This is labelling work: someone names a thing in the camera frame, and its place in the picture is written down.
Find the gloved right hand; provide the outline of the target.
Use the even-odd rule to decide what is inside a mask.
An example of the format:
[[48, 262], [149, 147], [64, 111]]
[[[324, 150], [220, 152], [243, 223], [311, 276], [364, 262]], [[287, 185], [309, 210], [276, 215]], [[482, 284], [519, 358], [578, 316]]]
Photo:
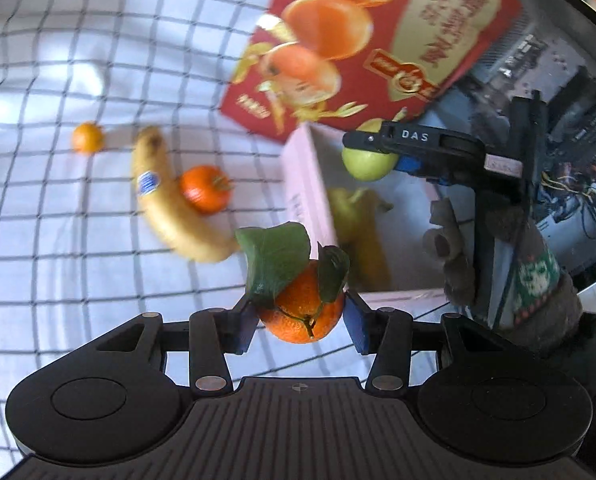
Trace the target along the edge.
[[480, 284], [470, 243], [447, 198], [430, 204], [432, 228], [423, 236], [427, 254], [443, 266], [444, 293], [455, 306], [491, 330], [533, 352], [548, 351], [574, 333], [582, 317], [571, 277], [548, 248], [536, 222], [519, 207], [486, 214], [484, 227], [494, 238], [488, 306], [476, 306]]

